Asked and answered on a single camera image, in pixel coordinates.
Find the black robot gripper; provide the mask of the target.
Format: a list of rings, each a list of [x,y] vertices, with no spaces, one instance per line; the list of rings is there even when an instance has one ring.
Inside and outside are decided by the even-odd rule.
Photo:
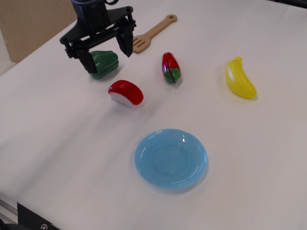
[[[133,30],[136,22],[131,6],[110,9],[117,1],[72,0],[77,23],[61,39],[70,58],[78,58],[88,73],[96,74],[97,69],[89,49],[116,38],[120,50],[130,57],[133,53]]]

